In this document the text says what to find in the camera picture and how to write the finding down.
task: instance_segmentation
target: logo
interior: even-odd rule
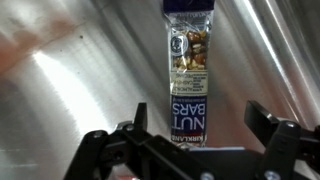
[[[173,56],[181,56],[188,49],[188,38],[183,34],[175,34],[171,38],[170,46]]]

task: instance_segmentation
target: blue label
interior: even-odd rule
[[[200,137],[204,135],[206,129],[206,114],[207,96],[172,96],[172,140],[201,141]],[[192,138],[188,140],[186,138],[177,138],[177,136]]]

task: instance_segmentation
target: metal background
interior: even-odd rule
[[[208,146],[263,151],[246,101],[320,124],[320,3],[217,0]],[[169,137],[167,33],[157,0],[1,0],[0,179],[62,179],[82,136],[148,103]]]

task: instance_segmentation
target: snack bar wrapper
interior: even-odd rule
[[[169,20],[171,140],[202,146],[206,140],[208,49],[214,0],[164,0]]]

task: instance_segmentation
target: stainless steel surface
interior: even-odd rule
[[[243,123],[254,99],[320,124],[320,8],[308,0],[218,0],[208,146],[263,151]],[[112,132],[148,103],[169,137],[167,38],[154,0],[0,2],[0,179],[61,179],[81,137]]]

